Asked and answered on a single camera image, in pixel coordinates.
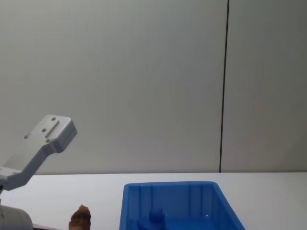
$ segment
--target blue container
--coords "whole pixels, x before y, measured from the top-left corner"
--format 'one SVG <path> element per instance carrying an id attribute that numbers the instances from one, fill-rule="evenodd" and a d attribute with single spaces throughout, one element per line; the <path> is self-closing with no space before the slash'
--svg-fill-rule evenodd
<path id="1" fill-rule="evenodd" d="M 214 182 L 127 184 L 119 230 L 244 230 Z"/>

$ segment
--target gray wall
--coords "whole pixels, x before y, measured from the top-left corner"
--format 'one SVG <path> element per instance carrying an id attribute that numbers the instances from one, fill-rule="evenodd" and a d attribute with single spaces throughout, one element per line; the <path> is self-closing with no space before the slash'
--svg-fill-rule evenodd
<path id="1" fill-rule="evenodd" d="M 2 0 L 0 165 L 45 114 L 38 173 L 216 172 L 226 0 Z"/>
<path id="2" fill-rule="evenodd" d="M 306 12 L 306 0 L 230 0 L 223 172 L 307 170 Z"/>

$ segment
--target black vertical line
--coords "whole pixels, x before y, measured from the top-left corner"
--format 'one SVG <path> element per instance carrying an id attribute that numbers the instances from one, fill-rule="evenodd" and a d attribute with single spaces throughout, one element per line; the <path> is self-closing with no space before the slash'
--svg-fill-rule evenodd
<path id="1" fill-rule="evenodd" d="M 222 171 L 222 145 L 223 145 L 224 99 L 225 99 L 225 74 L 226 74 L 226 57 L 227 57 L 227 39 L 228 39 L 229 1 L 230 1 L 230 0 L 227 0 L 227 19 L 226 19 L 226 37 L 225 37 L 225 55 L 224 55 L 224 75 L 223 75 L 223 97 L 222 97 L 222 120 L 221 120 L 221 143 L 220 143 L 220 170 L 219 170 L 219 172 Z"/>

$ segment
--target white table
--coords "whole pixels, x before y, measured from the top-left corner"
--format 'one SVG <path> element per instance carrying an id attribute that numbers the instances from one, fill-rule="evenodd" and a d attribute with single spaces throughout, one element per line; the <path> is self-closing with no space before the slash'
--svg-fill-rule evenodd
<path id="1" fill-rule="evenodd" d="M 34 176 L 1 195 L 32 221 L 68 229 L 79 205 L 88 206 L 92 230 L 118 230 L 123 186 L 157 181 L 217 182 L 247 230 L 306 230 L 307 173 L 163 173 Z"/>

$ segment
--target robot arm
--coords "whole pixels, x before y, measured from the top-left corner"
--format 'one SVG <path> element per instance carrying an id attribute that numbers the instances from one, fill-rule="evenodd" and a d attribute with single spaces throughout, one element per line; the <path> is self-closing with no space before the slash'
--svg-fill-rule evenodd
<path id="1" fill-rule="evenodd" d="M 76 136 L 72 119 L 64 116 L 45 116 L 24 136 L 20 150 L 0 167 L 0 194 L 21 187 L 31 179 L 44 160 L 52 153 L 61 153 Z"/>

